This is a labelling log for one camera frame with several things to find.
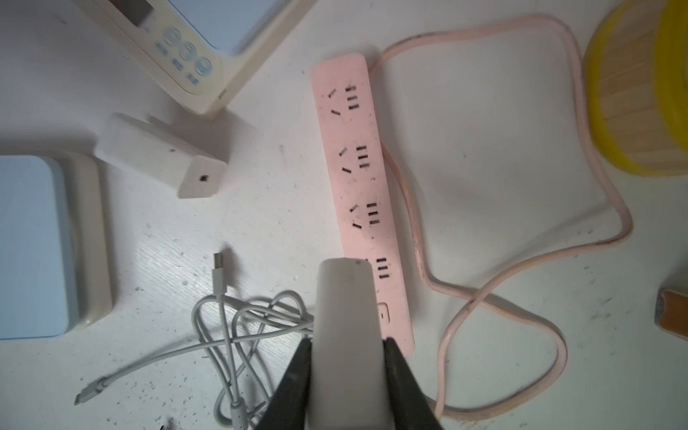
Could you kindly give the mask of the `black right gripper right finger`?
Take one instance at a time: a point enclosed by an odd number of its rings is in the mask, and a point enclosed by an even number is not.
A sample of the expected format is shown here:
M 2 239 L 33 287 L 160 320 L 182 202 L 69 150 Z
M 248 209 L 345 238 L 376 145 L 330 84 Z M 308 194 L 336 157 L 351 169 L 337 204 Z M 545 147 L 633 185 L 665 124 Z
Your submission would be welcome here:
M 442 430 L 393 338 L 383 341 L 383 353 L 394 428 Z

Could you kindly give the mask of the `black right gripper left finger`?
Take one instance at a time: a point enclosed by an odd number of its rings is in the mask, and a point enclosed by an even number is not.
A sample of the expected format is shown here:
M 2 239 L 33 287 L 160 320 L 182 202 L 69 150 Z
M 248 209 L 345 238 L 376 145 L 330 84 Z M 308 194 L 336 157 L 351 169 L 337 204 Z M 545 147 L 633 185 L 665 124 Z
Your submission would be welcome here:
M 312 341 L 301 340 L 257 430 L 304 430 L 308 403 Z

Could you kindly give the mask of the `white charger adapter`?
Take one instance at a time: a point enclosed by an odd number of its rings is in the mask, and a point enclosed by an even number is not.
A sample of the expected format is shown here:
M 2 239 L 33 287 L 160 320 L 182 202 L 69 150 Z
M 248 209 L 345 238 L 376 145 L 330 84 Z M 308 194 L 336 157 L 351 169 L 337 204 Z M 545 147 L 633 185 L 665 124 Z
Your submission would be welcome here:
M 176 191 L 179 199 L 216 195 L 228 163 L 156 125 L 124 114 L 105 123 L 94 148 L 105 163 Z
M 391 429 L 372 266 L 329 259 L 319 266 L 309 429 Z

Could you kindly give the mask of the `blue-top kitchen scale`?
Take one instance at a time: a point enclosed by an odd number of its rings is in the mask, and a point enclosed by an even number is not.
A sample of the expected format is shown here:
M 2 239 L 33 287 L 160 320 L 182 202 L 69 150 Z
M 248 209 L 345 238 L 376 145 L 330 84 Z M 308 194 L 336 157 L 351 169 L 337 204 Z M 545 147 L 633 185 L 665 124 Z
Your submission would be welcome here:
M 89 156 L 1 157 L 1 338 L 55 338 L 114 307 L 100 172 Z
M 78 1 L 181 107 L 213 118 L 313 7 L 311 1 Z

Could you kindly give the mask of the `pink power strip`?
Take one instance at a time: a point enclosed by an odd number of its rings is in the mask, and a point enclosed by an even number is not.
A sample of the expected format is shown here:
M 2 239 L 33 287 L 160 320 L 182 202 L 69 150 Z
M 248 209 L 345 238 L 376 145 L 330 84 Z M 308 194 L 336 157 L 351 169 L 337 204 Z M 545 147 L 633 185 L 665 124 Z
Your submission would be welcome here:
M 410 357 L 415 340 L 367 61 L 360 53 L 324 61 L 311 83 L 344 254 L 371 264 L 382 335 Z

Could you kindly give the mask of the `brown spice jar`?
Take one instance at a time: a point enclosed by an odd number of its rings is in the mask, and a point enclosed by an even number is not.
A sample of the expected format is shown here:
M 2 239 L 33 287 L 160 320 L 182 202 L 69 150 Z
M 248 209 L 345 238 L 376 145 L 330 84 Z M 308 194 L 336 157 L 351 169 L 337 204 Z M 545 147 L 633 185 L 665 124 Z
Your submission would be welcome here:
M 687 340 L 687 267 L 674 271 L 659 287 L 654 322 L 665 333 Z

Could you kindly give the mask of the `yellow rimmed wooden bowl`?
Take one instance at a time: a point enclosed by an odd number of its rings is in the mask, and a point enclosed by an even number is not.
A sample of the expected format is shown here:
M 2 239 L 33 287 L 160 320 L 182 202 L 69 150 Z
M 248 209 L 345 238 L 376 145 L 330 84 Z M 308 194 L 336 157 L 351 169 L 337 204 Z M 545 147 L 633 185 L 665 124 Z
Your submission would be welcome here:
M 625 1 L 584 58 L 593 142 L 621 170 L 687 172 L 687 3 Z

